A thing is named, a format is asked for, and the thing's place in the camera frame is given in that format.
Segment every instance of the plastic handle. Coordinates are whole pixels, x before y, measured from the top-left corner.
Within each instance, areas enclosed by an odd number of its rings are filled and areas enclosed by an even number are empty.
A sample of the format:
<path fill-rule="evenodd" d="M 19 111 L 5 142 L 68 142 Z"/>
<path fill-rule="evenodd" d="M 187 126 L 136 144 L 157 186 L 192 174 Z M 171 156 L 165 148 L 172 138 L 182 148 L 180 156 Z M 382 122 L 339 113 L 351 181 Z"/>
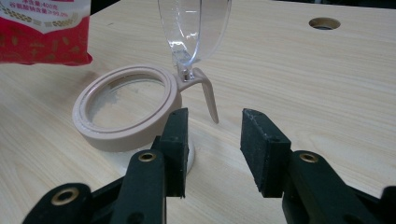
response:
<path fill-rule="evenodd" d="M 181 77 L 177 76 L 176 80 L 178 90 L 184 91 L 190 86 L 201 83 L 210 117 L 212 117 L 215 123 L 219 123 L 218 109 L 216 107 L 215 93 L 213 92 L 212 83 L 201 69 L 193 68 L 192 72 L 194 74 L 194 78 L 190 80 L 183 80 Z"/>

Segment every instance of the light wood surface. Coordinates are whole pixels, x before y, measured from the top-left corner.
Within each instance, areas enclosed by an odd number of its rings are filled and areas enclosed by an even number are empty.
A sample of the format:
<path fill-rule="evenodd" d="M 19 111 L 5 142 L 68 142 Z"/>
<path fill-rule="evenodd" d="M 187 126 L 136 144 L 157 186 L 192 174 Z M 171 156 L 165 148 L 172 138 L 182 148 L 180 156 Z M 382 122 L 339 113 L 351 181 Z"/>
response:
<path fill-rule="evenodd" d="M 332 31 L 308 25 L 341 22 Z M 285 223 L 240 152 L 242 109 L 269 116 L 293 150 L 319 153 L 348 183 L 376 197 L 396 185 L 396 11 L 266 0 L 233 1 L 218 51 L 196 64 L 212 81 L 219 124 L 200 87 L 183 91 L 195 163 L 168 223 Z M 96 78 L 135 63 L 173 70 L 157 1 L 123 0 L 91 19 L 90 65 L 0 64 L 0 223 L 20 223 L 50 189 L 92 190 L 124 174 L 131 152 L 91 147 L 72 121 Z"/>

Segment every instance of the red plastic bag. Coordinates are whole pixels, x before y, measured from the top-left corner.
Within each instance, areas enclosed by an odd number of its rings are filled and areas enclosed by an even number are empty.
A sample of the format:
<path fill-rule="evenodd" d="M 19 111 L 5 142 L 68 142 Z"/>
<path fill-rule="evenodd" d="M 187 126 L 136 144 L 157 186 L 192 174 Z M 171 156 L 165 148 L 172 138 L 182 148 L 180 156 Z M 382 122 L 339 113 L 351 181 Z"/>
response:
<path fill-rule="evenodd" d="M 0 63 L 83 65 L 91 0 L 0 0 Z"/>

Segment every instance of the circular hole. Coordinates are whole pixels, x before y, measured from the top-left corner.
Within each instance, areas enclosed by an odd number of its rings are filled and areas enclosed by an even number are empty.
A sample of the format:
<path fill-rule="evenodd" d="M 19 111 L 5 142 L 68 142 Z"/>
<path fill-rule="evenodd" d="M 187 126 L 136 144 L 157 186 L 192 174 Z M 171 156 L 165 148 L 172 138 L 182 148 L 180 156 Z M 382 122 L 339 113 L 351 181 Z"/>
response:
<path fill-rule="evenodd" d="M 132 126 L 155 112 L 164 92 L 165 86 L 155 78 L 128 76 L 115 80 L 89 102 L 88 120 L 101 128 Z"/>
<path fill-rule="evenodd" d="M 51 203 L 53 205 L 64 205 L 73 202 L 79 194 L 77 188 L 62 189 L 56 193 L 52 199 Z"/>
<path fill-rule="evenodd" d="M 344 215 L 344 221 L 348 224 L 364 224 L 359 217 L 350 214 Z"/>
<path fill-rule="evenodd" d="M 340 27 L 341 22 L 332 18 L 314 18 L 309 25 L 318 30 L 334 30 Z"/>
<path fill-rule="evenodd" d="M 128 224 L 141 224 L 145 220 L 145 216 L 142 213 L 132 213 L 128 216 Z"/>
<path fill-rule="evenodd" d="M 318 157 L 313 155 L 313 154 L 309 154 L 309 153 L 302 153 L 300 154 L 300 158 L 303 161 L 307 161 L 307 162 L 317 162 L 318 161 Z"/>
<path fill-rule="evenodd" d="M 140 161 L 154 161 L 156 158 L 156 155 L 153 153 L 144 153 L 139 156 Z"/>

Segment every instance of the beige ring holder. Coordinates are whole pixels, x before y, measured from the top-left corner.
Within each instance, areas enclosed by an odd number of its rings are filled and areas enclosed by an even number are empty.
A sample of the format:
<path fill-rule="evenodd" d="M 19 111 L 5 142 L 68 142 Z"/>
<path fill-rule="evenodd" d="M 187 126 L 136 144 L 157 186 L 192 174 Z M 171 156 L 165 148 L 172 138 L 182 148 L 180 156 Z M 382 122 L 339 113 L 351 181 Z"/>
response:
<path fill-rule="evenodd" d="M 73 108 L 73 121 L 82 136 L 93 146 L 103 151 L 121 152 L 146 146 L 157 135 L 161 135 L 169 114 L 181 108 L 181 92 L 188 87 L 202 83 L 209 113 L 214 122 L 219 123 L 218 112 L 210 80 L 198 68 L 193 68 L 194 79 L 173 75 L 152 64 L 126 66 L 111 71 L 89 85 L 78 97 Z M 103 128 L 89 119 L 89 110 L 95 97 L 114 86 L 121 86 L 131 80 L 154 79 L 164 86 L 162 101 L 154 112 L 134 124 L 118 128 Z"/>

